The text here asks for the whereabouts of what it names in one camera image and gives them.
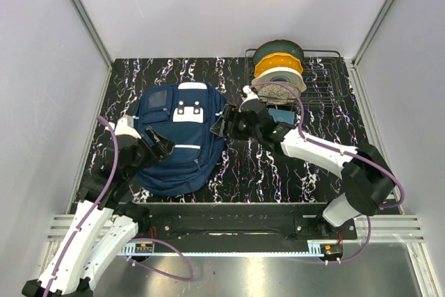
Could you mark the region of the navy blue student backpack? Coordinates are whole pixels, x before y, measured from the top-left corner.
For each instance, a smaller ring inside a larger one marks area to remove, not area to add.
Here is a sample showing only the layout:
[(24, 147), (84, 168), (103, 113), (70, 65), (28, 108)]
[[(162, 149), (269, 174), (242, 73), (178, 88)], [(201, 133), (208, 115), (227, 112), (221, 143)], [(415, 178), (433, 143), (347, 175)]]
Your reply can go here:
[(133, 110), (135, 129), (142, 133), (151, 127), (175, 144), (169, 157), (138, 172), (145, 190), (173, 197), (206, 184), (225, 150), (225, 140), (210, 128), (226, 104), (216, 88), (201, 82), (163, 84), (143, 93)]

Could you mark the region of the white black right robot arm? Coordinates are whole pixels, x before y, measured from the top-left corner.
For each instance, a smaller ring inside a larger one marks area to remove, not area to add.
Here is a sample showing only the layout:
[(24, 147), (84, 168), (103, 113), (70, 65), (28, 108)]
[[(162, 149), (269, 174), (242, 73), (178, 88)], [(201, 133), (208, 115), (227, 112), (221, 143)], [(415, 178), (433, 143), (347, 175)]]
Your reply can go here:
[(221, 138), (255, 139), (266, 150), (302, 159), (336, 175), (343, 193), (330, 201), (316, 221), (324, 239), (338, 234), (341, 225), (360, 215), (373, 216), (397, 185), (380, 152), (372, 145), (345, 146), (322, 140), (285, 122), (276, 122), (258, 100), (227, 105), (210, 128)]

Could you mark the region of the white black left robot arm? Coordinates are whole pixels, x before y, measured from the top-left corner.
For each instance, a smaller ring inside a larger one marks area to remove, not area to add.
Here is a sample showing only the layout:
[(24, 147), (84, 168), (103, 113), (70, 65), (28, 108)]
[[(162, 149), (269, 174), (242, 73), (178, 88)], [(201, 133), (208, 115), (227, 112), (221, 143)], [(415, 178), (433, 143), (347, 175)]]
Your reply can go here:
[(27, 281), (23, 296), (92, 296), (119, 251), (149, 233), (148, 210), (120, 201), (129, 182), (145, 168), (168, 158), (175, 143), (151, 127), (138, 133), (117, 126), (104, 164), (83, 186), (72, 223), (39, 278)]

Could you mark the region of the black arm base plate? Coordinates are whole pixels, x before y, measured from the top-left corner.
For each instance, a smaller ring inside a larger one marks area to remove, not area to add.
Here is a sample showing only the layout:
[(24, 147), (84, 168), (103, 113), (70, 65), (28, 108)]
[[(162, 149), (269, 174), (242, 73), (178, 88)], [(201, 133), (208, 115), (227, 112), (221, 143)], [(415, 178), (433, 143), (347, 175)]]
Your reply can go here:
[(297, 240), (357, 239), (355, 224), (351, 220), (341, 227), (331, 227), (314, 215), (183, 215), (153, 216), (152, 231), (160, 239), (173, 239), (187, 235), (282, 236)]

